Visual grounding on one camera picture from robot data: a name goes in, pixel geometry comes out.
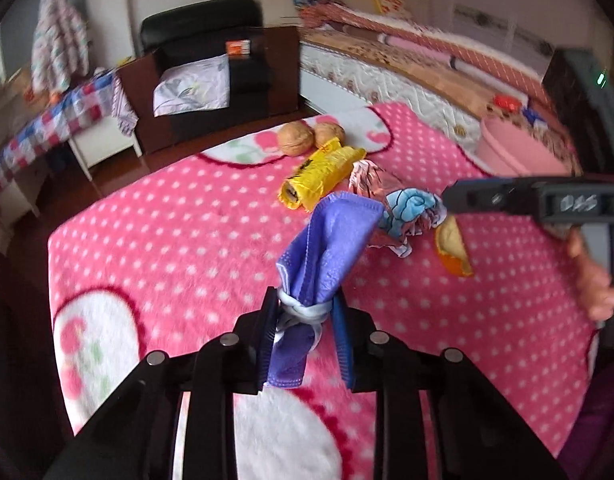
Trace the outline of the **person's right hand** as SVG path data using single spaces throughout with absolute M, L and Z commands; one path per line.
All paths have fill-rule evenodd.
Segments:
M 577 272 L 580 305 L 592 321 L 606 322 L 614 313 L 614 286 L 610 273 L 589 255 L 579 228 L 570 229 L 566 250 Z

